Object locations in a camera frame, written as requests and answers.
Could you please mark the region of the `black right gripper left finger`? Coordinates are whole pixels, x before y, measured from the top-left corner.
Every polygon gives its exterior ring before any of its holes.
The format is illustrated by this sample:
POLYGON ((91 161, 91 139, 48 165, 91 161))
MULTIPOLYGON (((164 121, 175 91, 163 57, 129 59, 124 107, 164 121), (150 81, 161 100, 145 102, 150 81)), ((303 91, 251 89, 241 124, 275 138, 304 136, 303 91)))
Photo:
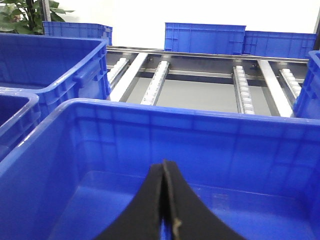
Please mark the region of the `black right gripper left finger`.
POLYGON ((128 206, 95 239, 159 240, 163 174, 162 164, 151 165, 140 189, 128 206))

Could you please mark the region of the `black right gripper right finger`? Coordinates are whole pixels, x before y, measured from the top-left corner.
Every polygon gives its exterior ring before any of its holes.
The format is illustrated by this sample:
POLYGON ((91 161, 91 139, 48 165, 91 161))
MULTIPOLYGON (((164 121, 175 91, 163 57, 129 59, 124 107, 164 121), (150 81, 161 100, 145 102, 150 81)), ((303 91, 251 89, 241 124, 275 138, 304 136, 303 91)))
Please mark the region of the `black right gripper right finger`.
POLYGON ((192 190, 174 161, 164 160, 162 216, 168 240, 244 240, 192 190))

